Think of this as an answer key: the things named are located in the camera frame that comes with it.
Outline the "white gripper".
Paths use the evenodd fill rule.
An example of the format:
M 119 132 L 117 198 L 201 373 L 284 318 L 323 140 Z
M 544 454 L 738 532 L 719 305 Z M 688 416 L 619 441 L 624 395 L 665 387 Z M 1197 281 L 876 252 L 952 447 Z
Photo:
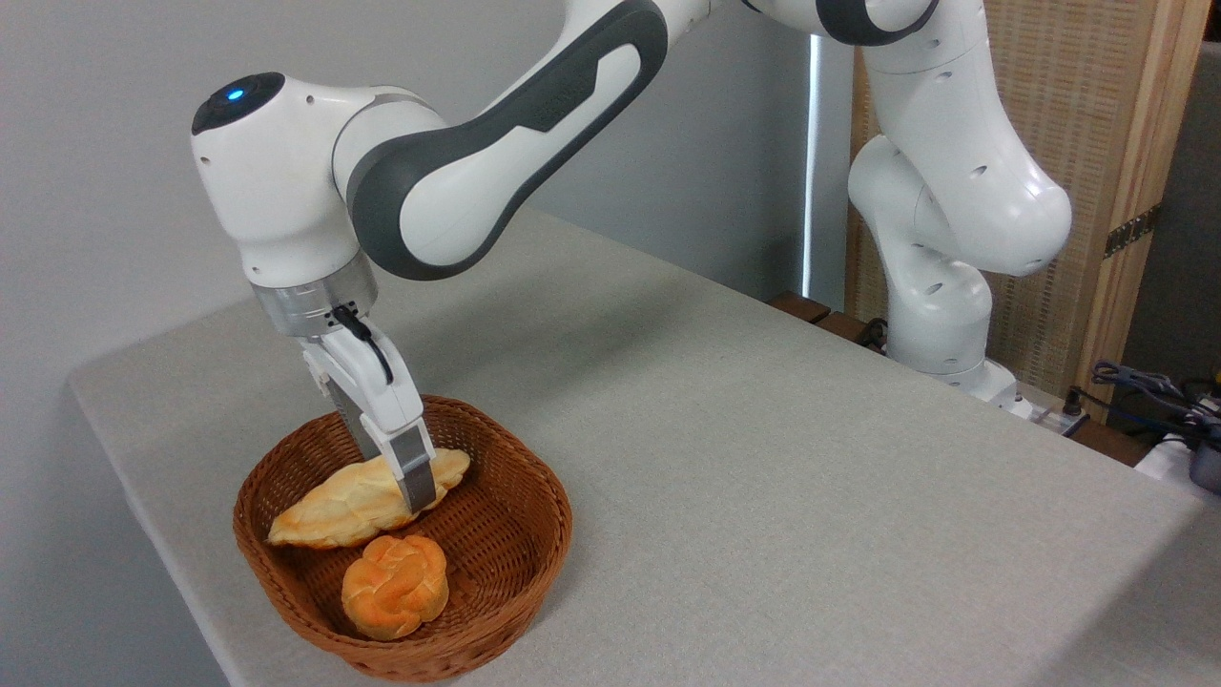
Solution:
M 317 338 L 302 338 L 302 358 L 324 397 L 361 450 L 361 459 L 383 455 L 409 513 L 422 513 L 437 497 L 431 469 L 435 448 L 422 425 L 424 404 L 393 340 L 366 318 Z

